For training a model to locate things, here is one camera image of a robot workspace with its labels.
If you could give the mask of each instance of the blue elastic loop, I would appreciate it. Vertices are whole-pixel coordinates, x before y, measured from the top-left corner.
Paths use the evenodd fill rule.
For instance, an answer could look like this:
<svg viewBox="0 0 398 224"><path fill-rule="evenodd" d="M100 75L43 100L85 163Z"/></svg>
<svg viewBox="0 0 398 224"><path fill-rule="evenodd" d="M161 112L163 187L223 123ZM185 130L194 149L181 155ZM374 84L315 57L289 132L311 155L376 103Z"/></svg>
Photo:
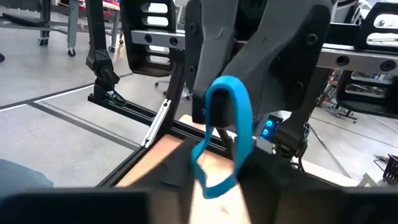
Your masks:
<svg viewBox="0 0 398 224"><path fill-rule="evenodd" d="M229 97L234 102L235 125L237 130L236 147L235 147L235 165L233 173L216 186L206 186L206 174L197 164L197 159L205 151L214 127L210 126L210 103L211 96L216 90L227 90ZM198 179L202 189L204 198L217 198L232 189L237 181L236 175L239 172L243 162L253 151L253 130L252 130L252 108L250 104L249 93L244 84L236 77L222 76L217 78L206 92L205 105L205 123L206 134L202 142L197 144L192 151L192 166L195 177Z"/></svg>

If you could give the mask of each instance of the concrete floor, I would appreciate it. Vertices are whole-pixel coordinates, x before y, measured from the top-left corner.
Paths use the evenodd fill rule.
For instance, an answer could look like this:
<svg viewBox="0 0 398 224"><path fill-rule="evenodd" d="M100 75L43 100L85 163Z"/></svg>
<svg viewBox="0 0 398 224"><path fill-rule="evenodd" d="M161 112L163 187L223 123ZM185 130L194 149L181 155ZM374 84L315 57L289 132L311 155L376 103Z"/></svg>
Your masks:
<svg viewBox="0 0 398 224"><path fill-rule="evenodd" d="M87 101L94 81L85 65L88 34L78 34L74 58L67 55L65 35L52 32L48 47L37 45L38 36L37 31L1 29L0 52L6 60L0 63L0 188L5 186L1 179L10 176L19 186L14 189L95 186L136 149L148 127ZM123 46L117 46L112 57L118 75L131 72ZM155 82L152 77L128 75L117 90L127 100L157 111L167 87L155 88ZM33 106L8 109L85 85ZM189 113L190 101L181 99L176 118ZM308 137L304 159L360 179L378 169L374 154L398 154L397 121L355 116L357 124L315 109L310 120L315 133Z"/></svg>

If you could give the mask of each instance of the blue rubber band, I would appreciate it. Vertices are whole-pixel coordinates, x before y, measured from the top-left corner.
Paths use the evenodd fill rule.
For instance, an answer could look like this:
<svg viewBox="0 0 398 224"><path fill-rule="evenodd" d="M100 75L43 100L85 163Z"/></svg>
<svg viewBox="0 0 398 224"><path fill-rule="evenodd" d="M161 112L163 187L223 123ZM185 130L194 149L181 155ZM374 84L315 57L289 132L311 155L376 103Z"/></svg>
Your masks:
<svg viewBox="0 0 398 224"><path fill-rule="evenodd" d="M211 135L213 134L214 127L210 126L210 104L211 96L216 90L227 90L229 97L234 102L234 115L237 130L236 147L235 147L235 165L233 173L216 186L206 186L206 174L203 169L198 165L197 159L205 151ZM250 103L249 93L244 84L236 77L222 76L217 78L209 87L205 96L205 123L206 134L202 142L197 144L192 151L192 166L195 177L198 179L204 198L211 199L217 198L236 184L236 175L238 174L241 166L243 165L247 156L253 151L253 129L252 129L252 108Z"/></svg>

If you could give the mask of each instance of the blue fabric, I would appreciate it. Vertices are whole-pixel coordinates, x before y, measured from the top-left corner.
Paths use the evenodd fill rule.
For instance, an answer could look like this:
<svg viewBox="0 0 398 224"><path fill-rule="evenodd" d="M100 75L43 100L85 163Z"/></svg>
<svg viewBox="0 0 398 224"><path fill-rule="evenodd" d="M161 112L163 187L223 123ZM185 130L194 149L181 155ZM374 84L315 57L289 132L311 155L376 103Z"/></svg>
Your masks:
<svg viewBox="0 0 398 224"><path fill-rule="evenodd" d="M197 159L206 149L214 127L210 126L210 103L211 96L216 90L227 90L229 97L234 102L235 125L237 130L236 146L235 146L235 165L233 173L216 186L206 186L206 174L197 164ZM204 198L217 198L232 189L236 184L236 175L238 174L245 159L253 151L253 130L252 130L252 108L250 97L244 84L236 77L222 76L217 78L209 87L205 96L205 123L206 134L202 142L197 144L192 151L192 166L195 177L198 179L202 189Z"/></svg>

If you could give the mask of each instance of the blue led light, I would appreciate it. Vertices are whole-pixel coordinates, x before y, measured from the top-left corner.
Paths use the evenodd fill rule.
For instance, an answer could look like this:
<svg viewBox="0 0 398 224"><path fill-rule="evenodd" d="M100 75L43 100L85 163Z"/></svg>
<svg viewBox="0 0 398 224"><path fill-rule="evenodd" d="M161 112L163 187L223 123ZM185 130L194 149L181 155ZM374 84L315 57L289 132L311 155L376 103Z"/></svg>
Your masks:
<svg viewBox="0 0 398 224"><path fill-rule="evenodd" d="M267 126L268 128L271 128L273 125L274 125L274 122L272 122L271 120L267 120L266 126Z"/></svg>
<svg viewBox="0 0 398 224"><path fill-rule="evenodd" d="M262 130L262 135L265 135L265 136L267 136L267 135L268 135L268 129L264 129L264 130Z"/></svg>

